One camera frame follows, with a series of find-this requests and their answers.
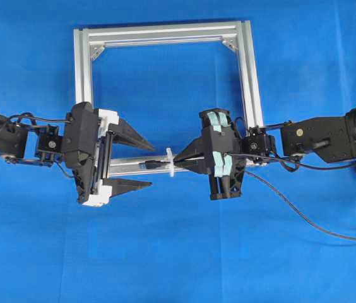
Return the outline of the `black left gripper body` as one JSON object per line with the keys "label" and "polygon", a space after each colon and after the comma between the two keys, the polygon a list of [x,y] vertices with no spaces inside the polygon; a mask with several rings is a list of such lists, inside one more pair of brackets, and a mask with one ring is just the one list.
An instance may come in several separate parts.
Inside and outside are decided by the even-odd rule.
{"label": "black left gripper body", "polygon": [[66,167],[72,170],[78,202],[101,207],[112,196],[108,169],[113,143],[109,126],[119,124],[116,111],[94,109],[89,102],[73,106],[66,116],[61,153]]}

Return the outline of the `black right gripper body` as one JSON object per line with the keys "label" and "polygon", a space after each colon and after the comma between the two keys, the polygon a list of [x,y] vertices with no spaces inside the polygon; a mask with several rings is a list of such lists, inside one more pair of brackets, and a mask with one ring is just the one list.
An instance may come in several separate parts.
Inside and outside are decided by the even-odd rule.
{"label": "black right gripper body", "polygon": [[210,199],[242,196],[245,163],[234,157],[241,152],[241,137],[230,118],[230,112],[215,108],[200,112],[199,117]]}

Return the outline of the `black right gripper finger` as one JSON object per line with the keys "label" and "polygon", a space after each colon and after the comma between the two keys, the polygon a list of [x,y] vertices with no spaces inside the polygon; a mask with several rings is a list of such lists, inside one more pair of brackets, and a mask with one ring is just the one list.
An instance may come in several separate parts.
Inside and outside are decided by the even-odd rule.
{"label": "black right gripper finger", "polygon": [[197,174],[211,174],[211,169],[206,166],[204,159],[175,161],[174,165]]}
{"label": "black right gripper finger", "polygon": [[201,136],[193,140],[183,151],[174,157],[174,160],[187,160],[189,158],[203,157],[210,159],[210,138]]}

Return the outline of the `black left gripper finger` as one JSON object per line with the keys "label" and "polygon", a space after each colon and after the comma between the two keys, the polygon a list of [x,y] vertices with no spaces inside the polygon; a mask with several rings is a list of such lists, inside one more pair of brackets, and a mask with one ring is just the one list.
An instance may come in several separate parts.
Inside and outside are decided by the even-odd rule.
{"label": "black left gripper finger", "polygon": [[128,179],[105,179],[105,186],[112,187],[111,198],[131,191],[144,189],[152,185],[151,182],[128,180]]}
{"label": "black left gripper finger", "polygon": [[119,119],[118,124],[110,123],[108,131],[113,136],[113,142],[116,144],[132,146],[140,150],[154,150],[154,146],[142,137],[128,122]]}

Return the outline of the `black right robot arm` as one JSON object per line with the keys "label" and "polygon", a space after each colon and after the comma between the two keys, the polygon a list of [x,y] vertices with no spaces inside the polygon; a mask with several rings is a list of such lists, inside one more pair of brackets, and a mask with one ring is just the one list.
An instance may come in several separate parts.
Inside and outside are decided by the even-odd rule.
{"label": "black right robot arm", "polygon": [[206,174],[212,200],[241,196],[248,161],[276,161],[295,172],[302,157],[313,152],[326,163],[349,161],[356,167],[356,108],[344,116],[251,127],[245,136],[227,110],[205,110],[199,117],[200,137],[174,157],[174,165]]}

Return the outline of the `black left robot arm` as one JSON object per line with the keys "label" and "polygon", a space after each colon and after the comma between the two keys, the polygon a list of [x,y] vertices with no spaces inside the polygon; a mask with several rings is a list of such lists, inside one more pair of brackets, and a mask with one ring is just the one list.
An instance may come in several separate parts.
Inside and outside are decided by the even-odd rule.
{"label": "black left robot arm", "polygon": [[151,184],[111,179],[114,143],[152,151],[154,147],[118,113],[78,103],[65,119],[44,119],[29,112],[11,117],[0,114],[0,157],[7,163],[51,167],[65,163],[81,205],[100,207],[115,196]]}

